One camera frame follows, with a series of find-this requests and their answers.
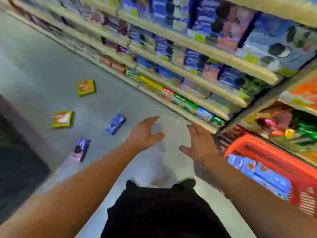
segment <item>person's left hand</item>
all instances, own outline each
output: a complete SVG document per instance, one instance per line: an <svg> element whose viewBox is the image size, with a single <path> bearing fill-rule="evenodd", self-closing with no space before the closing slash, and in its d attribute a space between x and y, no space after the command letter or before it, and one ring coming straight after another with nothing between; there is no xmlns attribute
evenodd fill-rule
<svg viewBox="0 0 317 238"><path fill-rule="evenodd" d="M158 119L159 116L155 116L138 123L137 127L132 129L126 143L131 145L133 148L136 148L138 152L141 152L148 149L153 144L160 142L165 137L163 132L156 135L151 134L151 127Z"/></svg>

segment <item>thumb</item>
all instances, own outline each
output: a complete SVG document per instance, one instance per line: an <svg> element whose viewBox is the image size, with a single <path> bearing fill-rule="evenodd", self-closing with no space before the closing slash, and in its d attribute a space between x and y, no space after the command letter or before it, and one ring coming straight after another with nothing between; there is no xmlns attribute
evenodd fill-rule
<svg viewBox="0 0 317 238"><path fill-rule="evenodd" d="M191 148L188 148L188 147L182 145L182 146L179 147L179 150L181 152L183 152L185 155L187 155L189 157L191 156Z"/></svg>
<svg viewBox="0 0 317 238"><path fill-rule="evenodd" d="M160 132L156 135L152 135L151 136L151 143L155 144L157 142L160 142L162 139L164 139L164 137L165 137L165 134L163 132Z"/></svg>

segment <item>forearm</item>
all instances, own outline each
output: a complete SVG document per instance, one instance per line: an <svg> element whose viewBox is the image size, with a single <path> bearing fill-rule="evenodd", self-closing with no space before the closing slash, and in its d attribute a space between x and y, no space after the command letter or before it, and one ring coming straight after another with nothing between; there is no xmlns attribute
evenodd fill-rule
<svg viewBox="0 0 317 238"><path fill-rule="evenodd" d="M74 237L138 154L125 142L49 192L26 202L0 227L2 237Z"/></svg>
<svg viewBox="0 0 317 238"><path fill-rule="evenodd" d="M315 237L317 221L275 196L222 157L204 164L258 238Z"/></svg>

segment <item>gray floor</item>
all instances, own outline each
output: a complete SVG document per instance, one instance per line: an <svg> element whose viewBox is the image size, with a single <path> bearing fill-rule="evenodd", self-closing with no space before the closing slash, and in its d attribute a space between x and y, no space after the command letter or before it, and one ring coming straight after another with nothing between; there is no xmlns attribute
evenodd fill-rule
<svg viewBox="0 0 317 238"><path fill-rule="evenodd" d="M141 186L155 181L168 187L185 177L196 177L193 161L178 150L179 145L190 146L187 120L1 11L0 20L0 110L54 171L42 190L119 145L144 118L160 115L153 132L165 132L165 139L129 164L77 237L100 236L106 209L128 178ZM79 98L75 84L86 79L95 80L97 93ZM54 112L65 110L75 112L73 128L52 130ZM116 113L126 116L127 122L111 136L105 127ZM79 138L92 140L83 163L68 157ZM196 180L197 193L233 238L255 237L229 200L204 180Z"/></svg>

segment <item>finger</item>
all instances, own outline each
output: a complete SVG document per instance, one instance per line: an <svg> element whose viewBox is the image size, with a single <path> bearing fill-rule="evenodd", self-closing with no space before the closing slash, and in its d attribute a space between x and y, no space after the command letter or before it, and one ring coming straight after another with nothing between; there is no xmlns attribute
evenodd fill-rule
<svg viewBox="0 0 317 238"><path fill-rule="evenodd" d="M179 150L180 150L181 152L183 152L185 155L187 155L187 156L190 157L191 148L188 148L188 147L186 147L186 146L184 146L184 145L181 145L181 146L179 147Z"/></svg>
<svg viewBox="0 0 317 238"><path fill-rule="evenodd" d="M197 131L192 125L187 124L186 127L188 128L191 137L197 135Z"/></svg>
<svg viewBox="0 0 317 238"><path fill-rule="evenodd" d="M195 129L196 129L196 131L197 131L197 134L203 134L204 133L204 128L203 127L201 127L200 125L198 125L198 124L195 124L195 123L193 123L192 124L194 127L195 127Z"/></svg>
<svg viewBox="0 0 317 238"><path fill-rule="evenodd" d="M159 116L154 116L154 117L150 117L150 118L143 120L141 123L146 123L146 124L152 126L158 119L159 119Z"/></svg>
<svg viewBox="0 0 317 238"><path fill-rule="evenodd" d="M153 144L157 143L157 142L160 142L162 139L164 139L165 137L165 134L163 132L160 132L156 135L152 135L151 136L151 141Z"/></svg>

